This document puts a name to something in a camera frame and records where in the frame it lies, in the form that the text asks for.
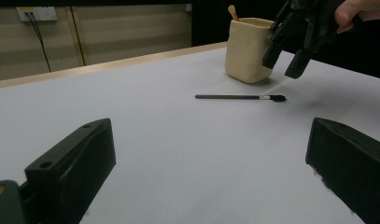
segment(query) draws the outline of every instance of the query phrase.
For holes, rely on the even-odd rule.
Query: robotic arm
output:
[[[262,64],[268,68],[274,65],[284,49],[289,37],[303,40],[294,59],[286,71],[286,76],[298,78],[325,43],[335,40],[338,25],[334,21],[334,11],[344,0],[288,0],[277,14],[271,27],[272,38]]]

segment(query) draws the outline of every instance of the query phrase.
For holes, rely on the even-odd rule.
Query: white table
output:
[[[247,85],[225,74],[224,57],[214,48],[0,83],[0,180],[21,184],[23,169],[76,128],[111,118],[118,164],[81,223],[363,223],[304,159],[314,117],[380,141],[380,79],[314,61],[291,79],[283,52],[268,80]]]

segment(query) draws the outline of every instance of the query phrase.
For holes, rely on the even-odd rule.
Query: white wall socket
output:
[[[30,21],[25,13],[32,12],[36,21],[57,21],[55,7],[17,7],[21,21]]]

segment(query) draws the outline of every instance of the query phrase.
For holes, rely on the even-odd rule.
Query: beige cup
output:
[[[271,75],[272,69],[262,66],[262,58],[271,38],[273,21],[243,18],[231,21],[225,56],[225,72],[245,83],[255,83]]]

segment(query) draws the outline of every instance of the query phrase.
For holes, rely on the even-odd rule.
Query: wooden stick in cup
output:
[[[236,10],[234,5],[230,5],[228,7],[228,11],[231,13],[234,21],[239,21],[238,15],[236,15]]]

